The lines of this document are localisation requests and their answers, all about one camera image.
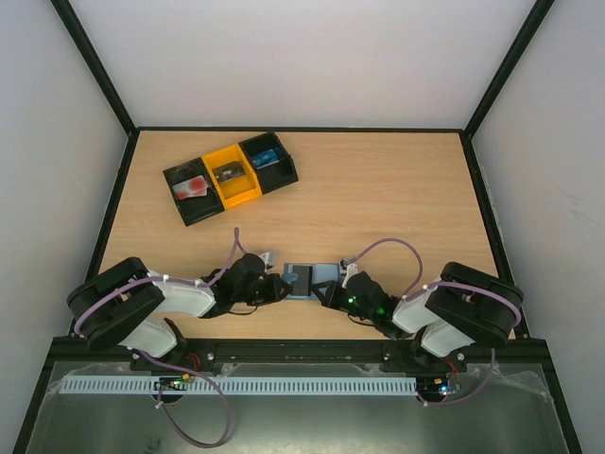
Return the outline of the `grey card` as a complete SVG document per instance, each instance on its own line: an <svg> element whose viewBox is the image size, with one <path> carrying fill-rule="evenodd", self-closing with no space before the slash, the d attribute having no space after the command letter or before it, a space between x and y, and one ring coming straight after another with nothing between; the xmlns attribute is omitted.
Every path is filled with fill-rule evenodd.
<svg viewBox="0 0 605 454"><path fill-rule="evenodd" d="M313 269L308 265L293 265L291 273L295 279L291 282L292 295L296 297L308 297L311 295Z"/></svg>

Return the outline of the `teal leather card holder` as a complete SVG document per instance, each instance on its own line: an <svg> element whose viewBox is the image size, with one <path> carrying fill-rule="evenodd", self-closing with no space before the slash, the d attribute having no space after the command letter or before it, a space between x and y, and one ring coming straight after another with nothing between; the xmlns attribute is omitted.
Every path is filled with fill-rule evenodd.
<svg viewBox="0 0 605 454"><path fill-rule="evenodd" d="M338 282L340 267L338 263L285 263L282 277L292 287L287 300L314 300L312 287L327 281Z"/></svg>

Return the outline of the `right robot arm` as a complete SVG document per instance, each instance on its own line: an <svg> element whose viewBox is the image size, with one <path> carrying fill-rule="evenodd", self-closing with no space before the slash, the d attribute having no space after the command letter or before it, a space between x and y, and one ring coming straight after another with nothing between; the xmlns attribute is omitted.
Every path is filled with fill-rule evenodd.
<svg viewBox="0 0 605 454"><path fill-rule="evenodd" d="M364 319L391 340L414 336L414 363L430 371L470 345L500 348L521 321L524 293L515 285L458 262L422 288L395 297L364 271L314 284L325 307Z"/></svg>

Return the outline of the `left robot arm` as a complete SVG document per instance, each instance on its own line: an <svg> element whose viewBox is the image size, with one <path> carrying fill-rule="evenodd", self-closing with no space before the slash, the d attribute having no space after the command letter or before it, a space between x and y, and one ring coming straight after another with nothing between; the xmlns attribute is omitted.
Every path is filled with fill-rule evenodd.
<svg viewBox="0 0 605 454"><path fill-rule="evenodd" d="M196 280L160 274L138 257L127 258L67 296L74 332L93 351L123 346L165 357L182 334L158 313L209 319L236 304L264 306L288 296L292 286L280 274L268 272L269 258L268 253L245 253L231 266Z"/></svg>

